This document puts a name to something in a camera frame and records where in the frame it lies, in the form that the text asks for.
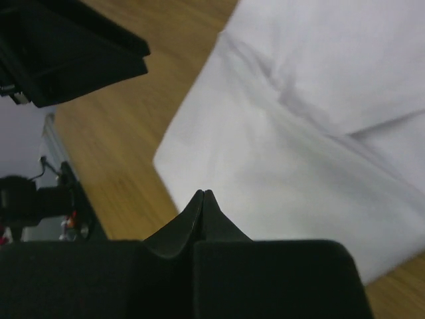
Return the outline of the white t shirt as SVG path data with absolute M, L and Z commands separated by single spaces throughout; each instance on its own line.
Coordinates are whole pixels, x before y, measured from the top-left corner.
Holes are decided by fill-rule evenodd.
M 331 239 L 368 283 L 424 251 L 424 2 L 240 1 L 153 159 L 252 239 Z

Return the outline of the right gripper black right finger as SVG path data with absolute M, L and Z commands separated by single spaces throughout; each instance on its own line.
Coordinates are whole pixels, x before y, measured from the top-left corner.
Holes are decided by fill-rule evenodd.
M 221 210 L 203 201 L 204 241 L 193 251 L 195 318 L 372 318 L 349 251 L 330 240 L 232 241 Z

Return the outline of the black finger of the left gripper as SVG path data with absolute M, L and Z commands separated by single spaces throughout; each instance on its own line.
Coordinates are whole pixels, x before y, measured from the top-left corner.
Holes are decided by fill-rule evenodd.
M 147 74 L 148 43 L 81 1 L 1 2 L 1 96 L 54 106 Z

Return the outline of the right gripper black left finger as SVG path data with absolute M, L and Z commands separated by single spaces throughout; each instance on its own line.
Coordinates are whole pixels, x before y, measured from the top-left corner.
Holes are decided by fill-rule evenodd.
M 2 318 L 192 318 L 203 192 L 144 241 L 33 241 L 1 250 Z

